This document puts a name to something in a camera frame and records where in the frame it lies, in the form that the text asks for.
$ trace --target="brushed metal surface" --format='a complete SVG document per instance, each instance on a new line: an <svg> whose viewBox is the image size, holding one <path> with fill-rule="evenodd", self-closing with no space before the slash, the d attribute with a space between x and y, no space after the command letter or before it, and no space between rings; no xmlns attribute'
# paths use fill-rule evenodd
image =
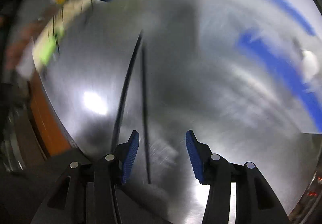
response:
<svg viewBox="0 0 322 224"><path fill-rule="evenodd" d="M120 128L120 143L132 130L140 133L125 192L172 223L201 223L209 187L195 179L186 151L185 133L193 129L229 162L254 162L290 213L312 178L320 140L302 134L288 116L287 89L236 50L241 23L252 24L251 12L224 0L201 1L94 3L66 32L60 54L42 76L49 101L87 156L109 153L126 71L143 30L151 184L140 49ZM307 116L301 107L297 112Z"/></svg>

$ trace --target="silver screw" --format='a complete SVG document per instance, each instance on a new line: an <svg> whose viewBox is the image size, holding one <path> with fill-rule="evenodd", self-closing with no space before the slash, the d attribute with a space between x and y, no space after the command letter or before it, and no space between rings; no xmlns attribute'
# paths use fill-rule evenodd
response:
<svg viewBox="0 0 322 224"><path fill-rule="evenodd" d="M246 163L246 166L249 168L249 169L254 169L255 168L255 164L253 162L247 162Z"/></svg>
<svg viewBox="0 0 322 224"><path fill-rule="evenodd" d="M220 156L219 156L218 154L212 154L210 157L211 157L211 159L212 159L213 161L218 161L218 160L220 160Z"/></svg>
<svg viewBox="0 0 322 224"><path fill-rule="evenodd" d="M115 159L115 157L114 157L114 155L113 155L113 154L108 154L108 155L106 155L106 156L105 156L105 159L106 159L107 161L112 161L113 159Z"/></svg>
<svg viewBox="0 0 322 224"><path fill-rule="evenodd" d="M78 167L78 162L77 161L74 161L74 162L72 162L69 166L72 168L72 169L75 169L75 168L77 168Z"/></svg>

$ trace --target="yellow-green object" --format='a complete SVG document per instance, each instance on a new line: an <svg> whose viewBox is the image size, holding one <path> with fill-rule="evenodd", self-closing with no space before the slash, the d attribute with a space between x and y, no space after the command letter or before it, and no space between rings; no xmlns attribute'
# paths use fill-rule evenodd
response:
<svg viewBox="0 0 322 224"><path fill-rule="evenodd" d="M57 43L62 39L64 35L64 29L60 29L56 31L56 34L53 34L48 38L48 41L46 41L43 45L43 48L40 52L40 60L43 63L43 65L47 65L50 57L55 52L55 49L57 48Z"/></svg>

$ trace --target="ribbed blue pad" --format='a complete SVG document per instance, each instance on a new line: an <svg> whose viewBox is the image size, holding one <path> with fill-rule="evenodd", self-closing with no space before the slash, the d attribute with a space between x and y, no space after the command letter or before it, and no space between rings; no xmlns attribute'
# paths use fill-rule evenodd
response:
<svg viewBox="0 0 322 224"><path fill-rule="evenodd" d="M131 175L132 167L134 164L134 160L135 160L138 148L139 148L139 133L136 132L134 135L134 138L132 139L132 142L130 143L128 154L123 163L122 176L121 176L122 184L125 184L125 182L129 179Z"/></svg>
<svg viewBox="0 0 322 224"><path fill-rule="evenodd" d="M190 157L190 162L192 165L192 168L194 170L194 176L197 180L199 180L200 183L203 182L203 169L202 169L202 161L199 157L199 154L197 152L197 148L194 144L194 141L192 139L192 135L190 131L187 131L186 133L186 146Z"/></svg>

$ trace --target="brown panel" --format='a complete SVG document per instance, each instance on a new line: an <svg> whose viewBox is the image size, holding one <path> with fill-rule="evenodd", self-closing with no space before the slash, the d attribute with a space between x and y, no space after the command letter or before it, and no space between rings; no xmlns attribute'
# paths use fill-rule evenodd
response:
<svg viewBox="0 0 322 224"><path fill-rule="evenodd" d="M34 73L30 85L32 94L30 107L33 112L33 117L38 131L49 155L57 155L71 149L70 144L63 136L54 116L52 115L52 111L42 90L38 73Z"/></svg>

